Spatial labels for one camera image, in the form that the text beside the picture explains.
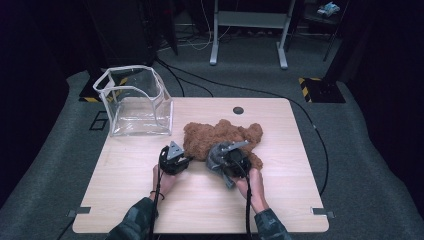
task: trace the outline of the hand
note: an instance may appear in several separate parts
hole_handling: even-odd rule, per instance
[[[152,191],[156,191],[156,186],[158,183],[158,168],[159,166],[156,164],[153,167],[153,188]],[[164,173],[162,169],[160,169],[160,174],[162,175],[161,181],[160,181],[160,193],[165,197],[166,194],[171,191],[172,187],[174,186],[175,182],[177,181],[177,175],[169,175],[167,173]],[[155,199],[155,193],[152,192],[150,194],[150,199],[154,201]]]
[[[255,213],[262,212],[269,208],[268,203],[265,199],[264,184],[262,179],[262,173],[252,168],[249,171],[250,188],[251,188],[251,205]],[[240,190],[241,195],[246,198],[247,196],[247,181],[246,178],[231,178],[234,181],[237,188]]]

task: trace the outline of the gray carpet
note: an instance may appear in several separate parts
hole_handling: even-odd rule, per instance
[[[366,125],[354,98],[344,83],[338,86],[345,104],[306,103],[299,77],[323,77],[327,62],[322,58],[327,43],[296,37],[287,53],[288,70],[278,64],[278,38],[233,38],[220,45],[217,66],[209,65],[211,45],[204,50],[191,46],[159,51],[166,63],[220,86],[175,71],[178,77],[199,84],[215,97],[276,97],[300,104],[322,135],[328,151],[329,178],[322,195],[327,210],[334,211],[330,228],[319,234],[294,234],[294,239],[424,239],[424,222],[404,184],[388,169],[367,136]],[[172,74],[155,63],[171,96],[182,91]],[[68,79],[70,93],[56,125],[34,163],[0,210],[0,239],[56,239],[72,220],[66,217],[82,201],[101,152],[107,128],[90,131],[102,103],[78,101],[88,80],[86,72]],[[186,97],[210,97],[197,86],[182,82]],[[292,104],[296,121],[319,189],[324,184],[325,154],[321,142],[303,111]],[[61,239],[103,239],[105,234],[76,234],[70,228]],[[223,236],[220,239],[236,239]],[[161,239],[218,239],[218,236],[161,236]]]

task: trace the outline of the brown stuffed animal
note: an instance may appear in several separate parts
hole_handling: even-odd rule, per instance
[[[249,128],[233,126],[230,121],[221,119],[215,126],[191,122],[184,127],[184,155],[194,160],[206,161],[209,150],[217,143],[247,140],[249,144],[240,149],[249,158],[252,167],[261,170],[262,160],[252,152],[261,141],[261,125],[253,123]]]

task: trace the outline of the clear storage bin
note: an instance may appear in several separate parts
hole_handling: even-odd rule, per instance
[[[93,88],[106,107],[110,136],[171,135],[173,100],[153,68],[109,68]]]

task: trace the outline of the wooden tabletop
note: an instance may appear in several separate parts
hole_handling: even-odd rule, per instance
[[[261,143],[253,150],[264,163],[265,196],[289,232],[325,232],[325,216],[305,148],[290,106],[280,98],[173,98],[172,136],[107,137],[81,207],[73,224],[77,233],[106,233],[120,223],[128,209],[152,190],[152,168],[171,141],[183,146],[183,128],[190,122],[215,125],[262,126]],[[242,107],[244,113],[233,113]],[[204,162],[191,162],[159,207],[155,233],[245,233],[246,200],[236,188]],[[251,211],[251,231],[257,232]]]

